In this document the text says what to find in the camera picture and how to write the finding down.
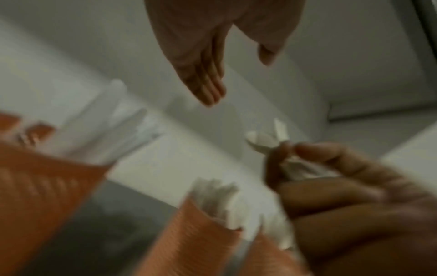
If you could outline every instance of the hand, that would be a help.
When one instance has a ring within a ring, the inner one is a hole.
[[[343,177],[287,183],[279,165],[290,154]],[[437,275],[437,199],[394,169],[335,143],[284,143],[265,181],[316,276]]]
[[[145,0],[164,55],[179,78],[206,106],[225,95],[224,44],[236,24],[259,43],[271,64],[297,26],[305,0]]]

